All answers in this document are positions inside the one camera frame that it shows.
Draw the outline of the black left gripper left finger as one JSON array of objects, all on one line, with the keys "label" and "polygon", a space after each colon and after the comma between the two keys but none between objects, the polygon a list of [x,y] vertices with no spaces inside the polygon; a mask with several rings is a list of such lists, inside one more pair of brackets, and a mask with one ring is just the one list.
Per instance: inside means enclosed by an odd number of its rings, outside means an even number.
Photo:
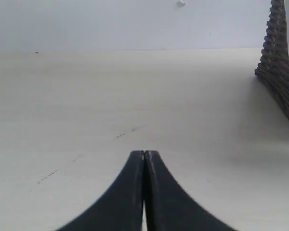
[{"label": "black left gripper left finger", "polygon": [[144,151],[132,151],[105,193],[60,231],[140,231],[143,221]]}]

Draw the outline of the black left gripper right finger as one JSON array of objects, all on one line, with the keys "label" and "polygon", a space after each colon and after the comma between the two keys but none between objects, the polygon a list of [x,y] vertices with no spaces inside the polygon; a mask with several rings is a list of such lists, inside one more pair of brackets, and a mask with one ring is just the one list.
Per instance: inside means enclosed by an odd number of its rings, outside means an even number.
[{"label": "black left gripper right finger", "polygon": [[144,203],[149,231],[233,231],[194,201],[157,151],[145,151]]}]

